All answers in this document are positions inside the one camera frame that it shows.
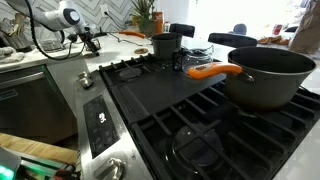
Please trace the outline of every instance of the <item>gray cooking pot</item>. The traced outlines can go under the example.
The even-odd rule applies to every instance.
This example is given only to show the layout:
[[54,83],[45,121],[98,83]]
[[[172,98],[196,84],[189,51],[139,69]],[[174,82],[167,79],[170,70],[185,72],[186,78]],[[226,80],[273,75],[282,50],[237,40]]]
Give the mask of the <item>gray cooking pot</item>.
[[226,72],[225,94],[242,109],[274,111],[293,98],[305,78],[316,69],[313,60],[290,51],[245,47],[228,54],[229,62],[189,69],[191,77],[203,78]]

